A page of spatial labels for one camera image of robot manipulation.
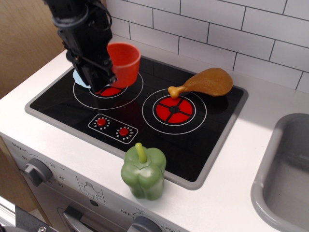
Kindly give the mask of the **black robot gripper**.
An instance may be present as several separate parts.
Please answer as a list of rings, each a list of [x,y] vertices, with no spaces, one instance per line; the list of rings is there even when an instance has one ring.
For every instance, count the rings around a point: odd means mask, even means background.
[[[67,59],[94,92],[116,81],[107,44],[112,38],[111,15],[105,7],[57,7],[58,34]]]

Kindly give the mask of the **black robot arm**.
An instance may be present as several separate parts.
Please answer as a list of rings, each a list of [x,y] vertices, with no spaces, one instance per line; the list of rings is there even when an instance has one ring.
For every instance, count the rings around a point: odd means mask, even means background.
[[[107,46],[112,18],[99,0],[46,0],[70,61],[94,92],[116,81]]]

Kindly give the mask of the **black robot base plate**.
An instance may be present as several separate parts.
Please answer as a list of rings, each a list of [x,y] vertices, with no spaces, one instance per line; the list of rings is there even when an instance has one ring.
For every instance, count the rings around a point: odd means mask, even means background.
[[[14,205],[14,210],[0,206],[1,232],[57,232],[54,228]]]

